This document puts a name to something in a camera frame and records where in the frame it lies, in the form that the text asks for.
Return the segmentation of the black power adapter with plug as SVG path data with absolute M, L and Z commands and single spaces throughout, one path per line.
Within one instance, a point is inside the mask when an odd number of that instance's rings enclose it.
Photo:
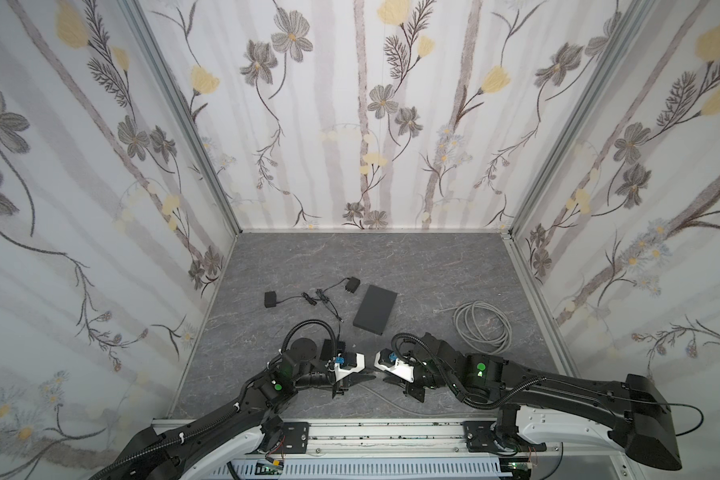
M 307 292 L 302 292 L 297 295 L 291 295 L 291 296 L 288 296 L 285 298 L 280 298 L 277 295 L 276 291 L 267 291 L 264 293 L 264 306 L 266 308 L 275 308 L 278 305 L 281 305 L 288 301 L 297 300 L 297 299 L 305 300 L 307 303 L 309 303 L 312 306 L 315 306 L 318 303 L 317 299 L 315 297 L 311 296 L 310 294 L 308 294 Z

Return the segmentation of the black ribbed network switch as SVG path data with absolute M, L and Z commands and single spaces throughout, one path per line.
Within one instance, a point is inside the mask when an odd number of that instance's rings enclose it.
M 336 346 L 333 346 L 333 343 L 330 339 L 325 339 L 321 347 L 319 358 L 322 361 L 327 362 L 337 356 L 341 356 L 344 352 L 345 346 L 346 343 L 342 340 L 338 340 L 336 342 Z

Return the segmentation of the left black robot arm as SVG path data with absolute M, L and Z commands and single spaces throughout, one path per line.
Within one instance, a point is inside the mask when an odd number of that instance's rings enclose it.
M 280 414 L 300 391 L 319 389 L 337 396 L 374 378 L 365 356 L 341 349 L 327 322 L 302 321 L 286 334 L 279 353 L 246 380 L 229 403 L 163 433 L 145 428 L 92 477 L 188 479 L 206 468 L 214 453 L 238 440 L 245 453 L 269 452 L 284 436 Z

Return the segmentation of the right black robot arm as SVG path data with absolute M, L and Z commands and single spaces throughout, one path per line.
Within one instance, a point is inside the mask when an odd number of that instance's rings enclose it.
M 517 421 L 522 407 L 554 410 L 605 427 L 606 441 L 631 460 L 665 471 L 682 468 L 674 403 L 651 380 L 630 374 L 623 381 L 595 381 L 545 372 L 496 355 L 463 354 L 431 334 L 393 336 L 375 367 L 424 401 L 445 388 L 472 409 L 497 410 Z

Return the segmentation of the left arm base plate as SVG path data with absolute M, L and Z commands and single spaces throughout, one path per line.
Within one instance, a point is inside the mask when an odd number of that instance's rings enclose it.
M 277 431 L 276 442 L 267 453 L 278 455 L 305 454 L 309 441 L 309 422 L 285 422 Z

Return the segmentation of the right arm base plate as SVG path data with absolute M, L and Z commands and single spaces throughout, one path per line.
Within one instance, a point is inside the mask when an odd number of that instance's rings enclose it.
M 515 456 L 521 453 L 546 452 L 545 443 L 532 443 L 519 434 L 515 425 L 494 421 L 465 421 L 462 423 L 467 450 L 470 453 L 491 453 Z

